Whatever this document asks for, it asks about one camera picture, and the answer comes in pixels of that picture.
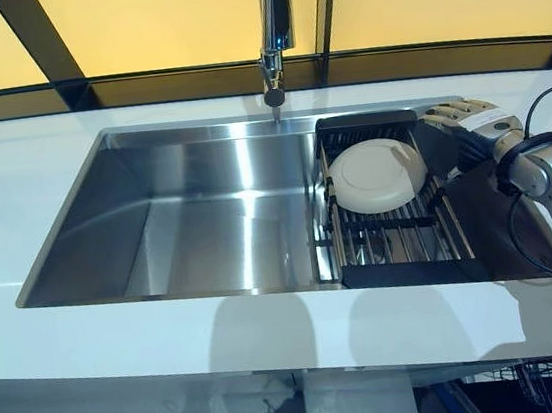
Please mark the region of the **robot right hand beige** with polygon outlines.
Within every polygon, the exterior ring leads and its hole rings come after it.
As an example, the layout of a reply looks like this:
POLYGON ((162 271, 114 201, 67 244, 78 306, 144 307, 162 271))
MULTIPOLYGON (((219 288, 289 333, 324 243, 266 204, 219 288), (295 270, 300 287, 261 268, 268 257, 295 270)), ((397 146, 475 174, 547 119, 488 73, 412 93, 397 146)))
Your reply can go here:
POLYGON ((418 107, 413 111, 408 151, 395 148, 391 154, 411 172, 423 164, 435 175, 471 171, 485 162, 499 163, 524 136, 514 115, 487 101, 458 99, 418 107))

